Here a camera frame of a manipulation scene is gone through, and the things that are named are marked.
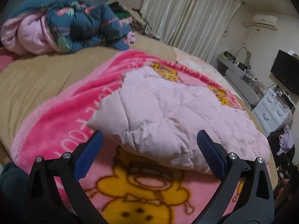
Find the beige bed cover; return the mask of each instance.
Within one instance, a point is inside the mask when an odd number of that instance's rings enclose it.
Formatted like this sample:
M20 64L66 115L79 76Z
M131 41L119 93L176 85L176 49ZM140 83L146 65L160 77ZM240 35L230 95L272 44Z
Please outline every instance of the beige bed cover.
M172 47L145 36L137 35L131 49L173 61L176 54ZM42 55L23 57L0 73L0 140L8 154L12 139L20 124L38 105L58 95L76 81L83 79L100 64L113 57L117 50L93 47L70 55ZM257 129L261 126L242 100L240 104ZM269 164L273 188L278 183L272 154Z

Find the pink fleece blanket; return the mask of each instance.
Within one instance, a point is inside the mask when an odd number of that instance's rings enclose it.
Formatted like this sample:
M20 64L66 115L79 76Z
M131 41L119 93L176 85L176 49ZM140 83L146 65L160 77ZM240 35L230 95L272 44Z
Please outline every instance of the pink fleece blanket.
M221 89L213 80L186 66L139 51L120 52L27 117L13 140L14 162L29 173L37 156L58 158L86 142L93 133L86 126L87 121L99 102L120 87L123 73L153 62L164 65L160 73L166 77L173 78L176 70ZM239 107L234 96L229 97L232 106ZM67 203L61 182L56 182ZM143 224L150 220L160 224L192 223L219 183L212 175L164 167L133 155L108 138L86 178L80 180L92 203L103 209L109 223L119 224ZM239 192L236 189L226 214L233 210Z
M5 49L0 48L0 72L2 72L10 63L18 59L19 56Z

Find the air conditioner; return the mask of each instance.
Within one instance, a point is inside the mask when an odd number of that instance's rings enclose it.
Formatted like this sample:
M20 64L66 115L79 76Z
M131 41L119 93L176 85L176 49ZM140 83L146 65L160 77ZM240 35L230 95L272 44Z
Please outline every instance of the air conditioner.
M273 31L278 30L278 18L271 15L258 15L253 17L253 24L243 24L245 27L256 26L259 28L270 29Z

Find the person's leg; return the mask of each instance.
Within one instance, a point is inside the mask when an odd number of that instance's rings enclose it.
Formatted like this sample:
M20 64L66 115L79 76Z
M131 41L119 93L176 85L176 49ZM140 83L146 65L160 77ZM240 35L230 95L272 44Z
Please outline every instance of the person's leg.
M17 167L8 155L1 154L1 158L1 163L4 166L0 175L0 190L15 211L24 217L29 175Z

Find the white curtain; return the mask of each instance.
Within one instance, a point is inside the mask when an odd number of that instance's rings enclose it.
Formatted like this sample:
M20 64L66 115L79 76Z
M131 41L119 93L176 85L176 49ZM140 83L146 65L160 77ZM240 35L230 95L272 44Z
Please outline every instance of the white curtain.
M147 32L210 63L241 0L144 0Z

